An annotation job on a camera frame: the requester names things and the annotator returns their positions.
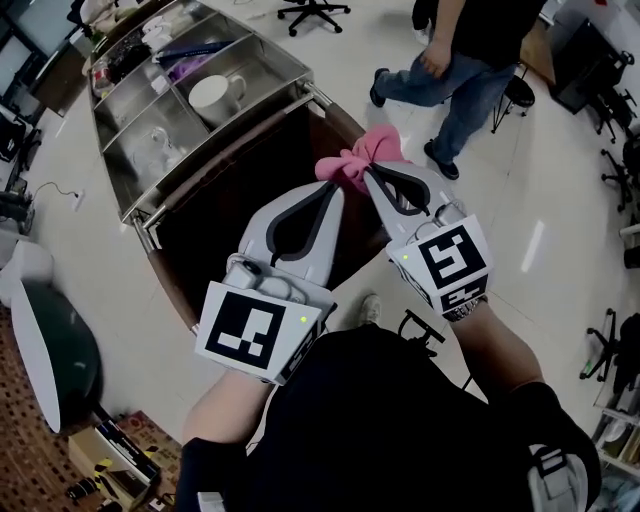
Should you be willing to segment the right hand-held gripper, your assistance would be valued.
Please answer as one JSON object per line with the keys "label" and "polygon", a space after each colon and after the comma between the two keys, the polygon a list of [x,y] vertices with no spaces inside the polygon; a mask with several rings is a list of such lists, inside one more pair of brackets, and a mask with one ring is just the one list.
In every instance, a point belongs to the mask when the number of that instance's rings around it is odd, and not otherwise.
{"label": "right hand-held gripper", "polygon": [[494,269],[477,217],[461,202],[441,198],[447,184],[438,173],[411,162],[372,163],[364,182],[402,279],[435,313],[466,316],[486,294]]}

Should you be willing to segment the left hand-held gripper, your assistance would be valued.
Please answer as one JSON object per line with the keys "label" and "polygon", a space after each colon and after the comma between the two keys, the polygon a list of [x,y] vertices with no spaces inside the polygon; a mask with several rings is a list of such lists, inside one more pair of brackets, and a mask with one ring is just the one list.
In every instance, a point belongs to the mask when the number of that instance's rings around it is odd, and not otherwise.
{"label": "left hand-held gripper", "polygon": [[285,384],[336,309],[321,286],[331,274],[343,207],[343,191],[320,181],[260,208],[241,238],[238,252],[246,256],[231,255],[224,280],[208,286],[195,353]]}

